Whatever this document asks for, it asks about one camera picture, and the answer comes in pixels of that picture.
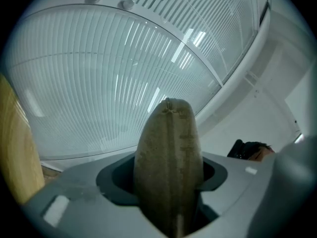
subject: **brown oblong object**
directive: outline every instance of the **brown oblong object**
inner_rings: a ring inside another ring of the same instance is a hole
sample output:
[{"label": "brown oblong object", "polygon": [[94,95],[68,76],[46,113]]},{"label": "brown oblong object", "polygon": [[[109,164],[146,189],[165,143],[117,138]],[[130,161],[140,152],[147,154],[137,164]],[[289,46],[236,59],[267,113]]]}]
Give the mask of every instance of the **brown oblong object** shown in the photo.
[{"label": "brown oblong object", "polygon": [[13,89],[1,74],[0,170],[18,203],[25,203],[45,185],[28,121]]},{"label": "brown oblong object", "polygon": [[168,237],[190,233],[203,182],[195,116],[184,100],[166,99],[150,115],[138,144],[134,189],[147,218]]}]

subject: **yellow wooden object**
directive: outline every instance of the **yellow wooden object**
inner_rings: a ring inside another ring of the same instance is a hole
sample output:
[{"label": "yellow wooden object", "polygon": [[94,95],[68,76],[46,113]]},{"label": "yellow wooden object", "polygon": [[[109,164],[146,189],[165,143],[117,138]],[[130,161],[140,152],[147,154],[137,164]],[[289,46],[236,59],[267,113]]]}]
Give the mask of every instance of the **yellow wooden object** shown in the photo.
[{"label": "yellow wooden object", "polygon": [[0,169],[18,203],[25,203],[44,186],[32,133],[18,99],[0,74]]}]

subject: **wall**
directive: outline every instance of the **wall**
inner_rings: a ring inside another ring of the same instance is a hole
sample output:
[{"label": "wall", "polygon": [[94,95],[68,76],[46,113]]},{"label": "wall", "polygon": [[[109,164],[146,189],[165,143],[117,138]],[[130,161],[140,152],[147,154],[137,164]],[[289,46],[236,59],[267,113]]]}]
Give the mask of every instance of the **wall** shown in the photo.
[{"label": "wall", "polygon": [[237,139],[275,151],[293,142],[301,130],[285,99],[315,58],[316,40],[301,15],[289,0],[272,0],[266,44],[236,91],[199,127],[202,150],[227,155]]}]

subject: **vertical blind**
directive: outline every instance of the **vertical blind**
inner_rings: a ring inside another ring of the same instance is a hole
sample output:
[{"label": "vertical blind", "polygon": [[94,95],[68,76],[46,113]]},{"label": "vertical blind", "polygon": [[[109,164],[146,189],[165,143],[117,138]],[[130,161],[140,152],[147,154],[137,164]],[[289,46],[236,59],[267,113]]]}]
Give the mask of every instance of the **vertical blind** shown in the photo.
[{"label": "vertical blind", "polygon": [[42,159],[136,145],[166,97],[188,101],[197,114],[221,88],[198,55],[225,83],[259,27],[257,0],[133,1],[197,49],[144,17],[107,6],[47,8],[17,25],[7,75]]}]

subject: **black hair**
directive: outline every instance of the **black hair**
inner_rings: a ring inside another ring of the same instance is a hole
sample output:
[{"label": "black hair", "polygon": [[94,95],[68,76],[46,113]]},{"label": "black hair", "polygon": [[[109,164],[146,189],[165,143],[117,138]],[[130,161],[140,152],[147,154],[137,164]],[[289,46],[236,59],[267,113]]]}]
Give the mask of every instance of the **black hair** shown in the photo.
[{"label": "black hair", "polygon": [[268,150],[272,150],[272,148],[265,143],[243,143],[241,139],[238,139],[227,156],[236,159],[248,160],[252,155],[260,151],[260,147],[265,147]]}]

